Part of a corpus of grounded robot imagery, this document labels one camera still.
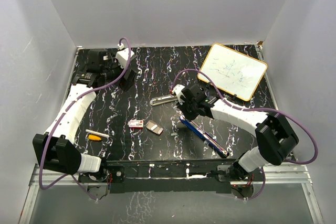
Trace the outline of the staple strip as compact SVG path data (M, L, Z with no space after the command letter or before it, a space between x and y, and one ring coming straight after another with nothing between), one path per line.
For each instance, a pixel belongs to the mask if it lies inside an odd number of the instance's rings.
M149 131L153 132L153 133L156 134L156 135L161 135L162 132L163 132L163 127L161 127L160 125L158 125L157 123L155 123L155 122L152 121L152 120L149 120L149 121L146 123L145 127L146 127Z

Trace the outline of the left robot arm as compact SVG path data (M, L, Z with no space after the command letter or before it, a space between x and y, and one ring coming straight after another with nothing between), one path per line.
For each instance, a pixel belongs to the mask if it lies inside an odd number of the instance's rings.
M128 48L117 51L91 49L88 62L78 71L59 114L44 134L36 134L33 147L38 164L44 169L68 175L89 172L96 181L108 177L101 158L79 152L74 146L77 129L86 110L95 100L97 88L113 82L123 91L134 85L135 71L130 62L135 53Z

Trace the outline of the yellow framed whiteboard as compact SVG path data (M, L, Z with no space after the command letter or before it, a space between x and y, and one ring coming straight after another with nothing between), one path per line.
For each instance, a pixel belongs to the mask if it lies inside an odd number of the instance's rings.
M218 89L250 101L267 68L265 62L214 43L197 77L206 83L212 80Z

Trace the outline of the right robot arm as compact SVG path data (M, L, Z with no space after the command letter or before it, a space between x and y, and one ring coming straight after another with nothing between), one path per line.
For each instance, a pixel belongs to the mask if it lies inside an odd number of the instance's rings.
M247 180L253 171L267 164L281 165L299 143L287 119L278 112L246 111L218 96L206 95L196 85L176 85L172 94L177 96L177 107L192 121L198 116L221 120L237 126L257 140L257 146L243 153L220 174L231 179Z

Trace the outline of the red staple box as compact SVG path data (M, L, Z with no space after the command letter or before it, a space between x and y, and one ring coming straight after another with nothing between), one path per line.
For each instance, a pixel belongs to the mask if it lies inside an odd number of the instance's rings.
M144 127L144 121L143 120L130 120L128 122L129 128L132 129L142 129Z

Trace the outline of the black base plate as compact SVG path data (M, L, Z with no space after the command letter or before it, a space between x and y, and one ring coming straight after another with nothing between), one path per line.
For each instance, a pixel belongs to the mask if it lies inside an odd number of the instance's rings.
M231 179L220 173L233 159L183 159L158 161L106 161L100 172L79 176L82 183L106 186L110 194L132 192L214 191L229 194L232 186L250 188L262 182L263 173L255 170L245 179Z

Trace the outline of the white marker pen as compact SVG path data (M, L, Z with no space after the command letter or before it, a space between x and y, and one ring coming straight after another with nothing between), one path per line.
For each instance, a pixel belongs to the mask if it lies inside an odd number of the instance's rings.
M100 132L89 130L89 129L86 129L85 131L89 134L93 134L93 135L100 136L100 137L105 137L105 138L110 137L108 134L100 133Z

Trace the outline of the orange marker cap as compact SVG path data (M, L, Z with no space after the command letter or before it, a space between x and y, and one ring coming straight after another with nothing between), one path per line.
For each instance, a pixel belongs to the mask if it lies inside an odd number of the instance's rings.
M90 141L101 141L102 138L100 136L90 134L90 135L88 135L88 140L90 140Z

